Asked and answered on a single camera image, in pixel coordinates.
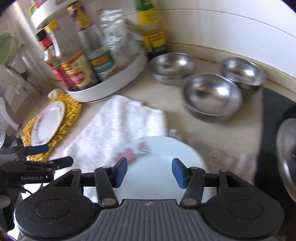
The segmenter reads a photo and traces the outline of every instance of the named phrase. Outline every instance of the yellow crocheted mat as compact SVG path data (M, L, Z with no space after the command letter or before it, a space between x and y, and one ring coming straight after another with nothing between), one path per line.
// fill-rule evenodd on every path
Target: yellow crocheted mat
M47 143L49 146L49 151L43 154L37 154L33 156L27 156L27 158L30 161L39 161L39 162L45 162L47 161L50 153L54 150L56 145L59 144L59 142L63 139L65 134L68 132L70 127L75 123L77 118L80 115L81 106L82 104L79 104L78 101L74 100L70 95L63 93L58 95L56 98L50 101L50 103L55 101L63 101L66 107L65 115L62 120L62 123L58 129L58 131L55 133L53 138ZM24 136L22 137L22 141L24 143L24 146L30 146L31 145L31 131L33 129L33 126L35 124L35 121L37 119L38 115L30 120L26 127L22 130Z

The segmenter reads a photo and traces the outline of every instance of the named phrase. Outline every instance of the stove top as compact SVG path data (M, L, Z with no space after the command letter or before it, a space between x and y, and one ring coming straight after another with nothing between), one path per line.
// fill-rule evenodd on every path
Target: stove top
M276 156L278 129L281 123L289 118L296 118L296 103L265 88L263 90L263 132L255 186L276 199L284 208L283 230L296 217L296 203L290 198L283 185Z

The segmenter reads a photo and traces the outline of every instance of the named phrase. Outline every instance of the yellow label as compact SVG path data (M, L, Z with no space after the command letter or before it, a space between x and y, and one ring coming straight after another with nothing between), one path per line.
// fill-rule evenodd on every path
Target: yellow label
M143 23L157 23L160 21L159 16L155 8L151 8L145 11L137 12L138 15L138 24Z
M91 25L89 16L80 8L76 10L76 19L80 28L87 28Z
M95 60L91 60L91 64L94 66L101 65L101 64L107 62L108 60L109 60L108 57L106 55L103 55Z
M76 54L69 61L61 63L70 79L78 88L83 88L96 81L96 77L82 52Z
M164 46L166 44L165 41L165 33L159 32L158 34L150 35L150 36L143 36L144 46L146 48L157 48Z

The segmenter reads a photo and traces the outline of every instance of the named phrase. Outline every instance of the white plate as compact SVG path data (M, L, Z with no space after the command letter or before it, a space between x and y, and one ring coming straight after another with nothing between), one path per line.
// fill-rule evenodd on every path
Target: white plate
M180 203L185 189L179 188L172 173L172 160L179 158L187 167L200 167L207 171L201 155L190 146L170 137L145 137L134 141L116 154L108 166L121 158L128 160L128 170L119 188L114 188L122 199L176 199ZM212 195L205 188L202 202Z
M44 108L31 133L32 146L46 144L59 129L64 114L65 104L62 101L55 101Z

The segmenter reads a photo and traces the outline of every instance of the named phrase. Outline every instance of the metal bowl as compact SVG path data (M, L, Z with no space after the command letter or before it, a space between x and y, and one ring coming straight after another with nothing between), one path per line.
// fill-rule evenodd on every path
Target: metal bowl
M242 105L239 87L215 74L191 75L183 80L180 88L186 109L204 122L225 121Z
M163 85L179 86L182 80L192 74L195 59L184 53L165 53L149 62L153 77Z
M235 82L244 95L255 93L266 82L262 69L242 58L225 58L220 67L223 76Z

